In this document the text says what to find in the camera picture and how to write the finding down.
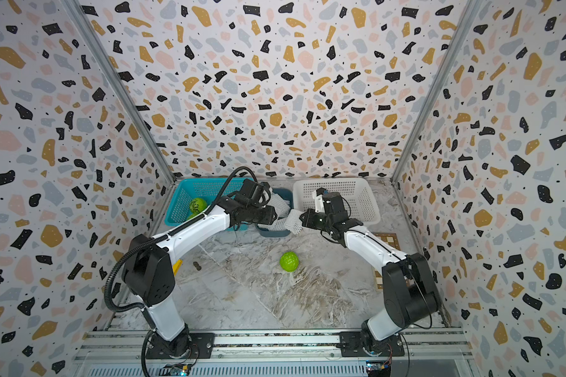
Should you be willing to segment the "white foam net sleeve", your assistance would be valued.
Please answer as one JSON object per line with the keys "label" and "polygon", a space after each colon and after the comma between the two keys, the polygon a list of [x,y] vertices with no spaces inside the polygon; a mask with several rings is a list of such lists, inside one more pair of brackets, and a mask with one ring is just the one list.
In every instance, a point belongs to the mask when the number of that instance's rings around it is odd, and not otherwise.
{"label": "white foam net sleeve", "polygon": [[298,235],[302,232],[303,225],[300,216],[303,214],[300,210],[291,209],[285,218],[284,226],[289,232]]}

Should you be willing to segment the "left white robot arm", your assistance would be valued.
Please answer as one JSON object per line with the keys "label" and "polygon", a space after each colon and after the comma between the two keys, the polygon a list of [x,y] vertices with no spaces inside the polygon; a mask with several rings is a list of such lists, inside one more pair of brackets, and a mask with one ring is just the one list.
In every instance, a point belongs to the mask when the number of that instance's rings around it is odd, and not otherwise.
{"label": "left white robot arm", "polygon": [[153,237],[135,238],[123,263],[122,280],[152,330],[149,342],[168,358],[186,356],[192,348],[174,294],[183,256],[219,232],[245,224],[271,225],[277,219],[266,182],[245,179],[238,189],[225,191],[223,187],[204,210],[181,225]]}

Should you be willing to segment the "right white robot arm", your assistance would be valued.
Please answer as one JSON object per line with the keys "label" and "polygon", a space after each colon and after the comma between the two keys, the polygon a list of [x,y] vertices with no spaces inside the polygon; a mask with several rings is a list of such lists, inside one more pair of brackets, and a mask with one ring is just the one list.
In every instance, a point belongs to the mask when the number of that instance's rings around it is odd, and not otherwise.
{"label": "right white robot arm", "polygon": [[365,353],[379,355],[386,339],[440,310],[441,298],[428,261],[422,254],[406,254],[376,237],[350,216],[341,194],[318,188],[313,199],[314,208],[300,215],[302,226],[319,231],[326,240],[380,270],[384,309],[362,324],[359,341]]}

